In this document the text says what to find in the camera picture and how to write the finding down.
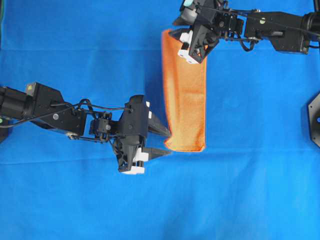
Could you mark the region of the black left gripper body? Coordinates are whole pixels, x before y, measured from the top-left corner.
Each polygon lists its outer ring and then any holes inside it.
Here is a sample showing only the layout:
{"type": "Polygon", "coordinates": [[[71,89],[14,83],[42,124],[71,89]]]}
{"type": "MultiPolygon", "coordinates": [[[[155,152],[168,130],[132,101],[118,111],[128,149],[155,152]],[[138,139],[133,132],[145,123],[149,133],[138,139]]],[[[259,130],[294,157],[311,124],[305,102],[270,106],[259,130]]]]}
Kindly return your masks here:
{"type": "Polygon", "coordinates": [[[144,174],[144,162],[149,153],[144,152],[148,136],[150,104],[144,95],[131,96],[124,105],[119,120],[112,120],[112,114],[100,112],[90,122],[89,134],[101,142],[113,141],[112,150],[116,156],[118,171],[127,175],[144,174]]]}

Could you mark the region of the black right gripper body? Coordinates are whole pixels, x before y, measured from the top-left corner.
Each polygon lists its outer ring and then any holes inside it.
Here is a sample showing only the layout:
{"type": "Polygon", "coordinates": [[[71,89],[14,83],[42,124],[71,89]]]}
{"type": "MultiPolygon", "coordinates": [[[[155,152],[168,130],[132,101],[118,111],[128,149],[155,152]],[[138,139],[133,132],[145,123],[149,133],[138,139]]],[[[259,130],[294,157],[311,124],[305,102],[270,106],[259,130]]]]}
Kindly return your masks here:
{"type": "Polygon", "coordinates": [[[220,39],[240,38],[244,20],[228,13],[226,0],[184,0],[174,26],[188,29],[180,39],[178,55],[189,64],[200,64],[216,47],[220,39]]]}

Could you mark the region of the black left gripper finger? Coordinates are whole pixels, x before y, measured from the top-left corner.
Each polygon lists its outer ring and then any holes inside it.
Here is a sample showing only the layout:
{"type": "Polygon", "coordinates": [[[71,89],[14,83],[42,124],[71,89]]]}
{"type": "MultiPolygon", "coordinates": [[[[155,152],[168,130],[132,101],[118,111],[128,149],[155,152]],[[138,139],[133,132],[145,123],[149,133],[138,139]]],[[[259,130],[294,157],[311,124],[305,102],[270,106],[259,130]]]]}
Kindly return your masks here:
{"type": "Polygon", "coordinates": [[[148,114],[148,131],[164,137],[171,136],[170,130],[162,124],[154,113],[148,114]]]}
{"type": "Polygon", "coordinates": [[[148,154],[148,160],[150,161],[155,158],[167,156],[167,155],[171,154],[172,152],[168,151],[168,150],[159,149],[159,148],[147,147],[146,153],[148,154]]]}

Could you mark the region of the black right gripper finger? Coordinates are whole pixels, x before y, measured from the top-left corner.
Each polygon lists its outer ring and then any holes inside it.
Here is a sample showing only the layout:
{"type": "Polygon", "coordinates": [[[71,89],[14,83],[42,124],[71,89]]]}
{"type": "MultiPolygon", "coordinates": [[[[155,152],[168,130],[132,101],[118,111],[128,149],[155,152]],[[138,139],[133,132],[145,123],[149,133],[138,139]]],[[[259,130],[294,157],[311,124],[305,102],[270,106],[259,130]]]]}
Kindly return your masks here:
{"type": "Polygon", "coordinates": [[[188,33],[188,29],[187,28],[179,28],[179,29],[171,30],[168,32],[169,36],[176,39],[176,40],[179,40],[183,33],[188,33]]]}

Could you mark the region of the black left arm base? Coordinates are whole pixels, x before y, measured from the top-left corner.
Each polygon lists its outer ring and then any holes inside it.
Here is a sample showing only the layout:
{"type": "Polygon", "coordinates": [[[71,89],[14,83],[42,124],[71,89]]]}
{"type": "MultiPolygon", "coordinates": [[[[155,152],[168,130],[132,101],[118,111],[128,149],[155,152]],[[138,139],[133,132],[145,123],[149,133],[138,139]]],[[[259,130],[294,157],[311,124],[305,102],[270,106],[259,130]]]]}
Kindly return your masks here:
{"type": "Polygon", "coordinates": [[[4,126],[10,125],[11,121],[12,119],[10,117],[0,117],[0,143],[2,143],[8,137],[10,128],[4,126]]]}

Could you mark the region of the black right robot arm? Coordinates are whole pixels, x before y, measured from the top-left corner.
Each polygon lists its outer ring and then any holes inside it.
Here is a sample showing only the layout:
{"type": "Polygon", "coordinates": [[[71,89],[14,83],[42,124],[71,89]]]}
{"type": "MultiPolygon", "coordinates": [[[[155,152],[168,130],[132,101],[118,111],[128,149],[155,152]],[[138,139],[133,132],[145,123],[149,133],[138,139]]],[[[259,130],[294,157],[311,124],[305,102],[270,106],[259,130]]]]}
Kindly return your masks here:
{"type": "Polygon", "coordinates": [[[281,53],[306,55],[320,41],[320,2],[303,16],[282,11],[242,10],[226,0],[185,0],[173,22],[170,37],[182,43],[178,55],[189,64],[200,64],[220,40],[238,42],[250,52],[261,40],[281,53]]]}

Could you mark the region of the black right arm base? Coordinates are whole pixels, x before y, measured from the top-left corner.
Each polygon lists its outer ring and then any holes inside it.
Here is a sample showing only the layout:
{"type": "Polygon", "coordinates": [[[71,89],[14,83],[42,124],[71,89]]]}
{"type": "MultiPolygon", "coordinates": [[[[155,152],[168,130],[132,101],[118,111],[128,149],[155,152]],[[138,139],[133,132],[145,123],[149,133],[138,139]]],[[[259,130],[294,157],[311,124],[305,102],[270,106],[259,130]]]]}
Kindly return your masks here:
{"type": "Polygon", "coordinates": [[[320,93],[311,99],[307,109],[310,139],[320,147],[320,93]]]}

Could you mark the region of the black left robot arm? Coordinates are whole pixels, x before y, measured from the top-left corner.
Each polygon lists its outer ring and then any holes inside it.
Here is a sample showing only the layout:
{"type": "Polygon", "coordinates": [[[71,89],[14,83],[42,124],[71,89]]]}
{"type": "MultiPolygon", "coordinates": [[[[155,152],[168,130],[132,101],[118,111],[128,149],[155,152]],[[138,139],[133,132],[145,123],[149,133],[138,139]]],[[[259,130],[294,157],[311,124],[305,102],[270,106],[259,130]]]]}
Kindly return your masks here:
{"type": "Polygon", "coordinates": [[[114,108],[92,104],[87,98],[71,104],[59,90],[38,82],[28,84],[25,92],[2,86],[0,140],[8,137],[10,128],[31,122],[71,140],[110,143],[120,173],[144,174],[146,162],[170,154],[168,150],[146,147],[148,134],[168,138],[171,132],[152,113],[144,95],[131,96],[119,110],[119,120],[113,120],[114,108]]]}

